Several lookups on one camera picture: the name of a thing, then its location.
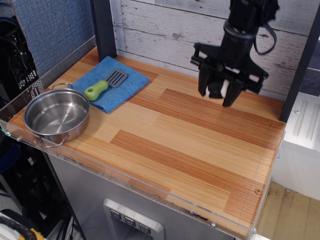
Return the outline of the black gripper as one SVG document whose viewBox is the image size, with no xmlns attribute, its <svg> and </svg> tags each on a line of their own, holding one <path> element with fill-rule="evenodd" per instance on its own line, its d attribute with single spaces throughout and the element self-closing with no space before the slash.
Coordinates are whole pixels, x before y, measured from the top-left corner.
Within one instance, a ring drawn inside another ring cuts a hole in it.
<svg viewBox="0 0 320 240">
<path fill-rule="evenodd" d="M 256 47 L 259 26 L 245 29 L 226 23 L 220 46 L 197 42 L 191 63 L 198 66 L 198 91 L 205 96 L 205 81 L 209 77 L 226 79 L 222 85 L 223 106 L 230 107 L 242 91 L 259 93 L 269 74 L 253 62 L 250 56 Z"/>
</svg>

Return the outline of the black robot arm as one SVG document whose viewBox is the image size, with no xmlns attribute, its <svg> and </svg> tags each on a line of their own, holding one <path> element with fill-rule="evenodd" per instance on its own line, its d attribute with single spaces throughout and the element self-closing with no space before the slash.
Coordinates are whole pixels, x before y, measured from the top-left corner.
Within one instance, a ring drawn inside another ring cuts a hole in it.
<svg viewBox="0 0 320 240">
<path fill-rule="evenodd" d="M 257 34 L 265 28 L 277 40 L 269 21 L 279 10 L 276 0 L 232 0 L 225 21 L 221 46 L 195 43 L 191 63 L 198 66 L 198 92 L 202 96 L 223 99 L 230 107 L 242 91 L 259 93 L 269 74 L 253 62 Z"/>
</svg>

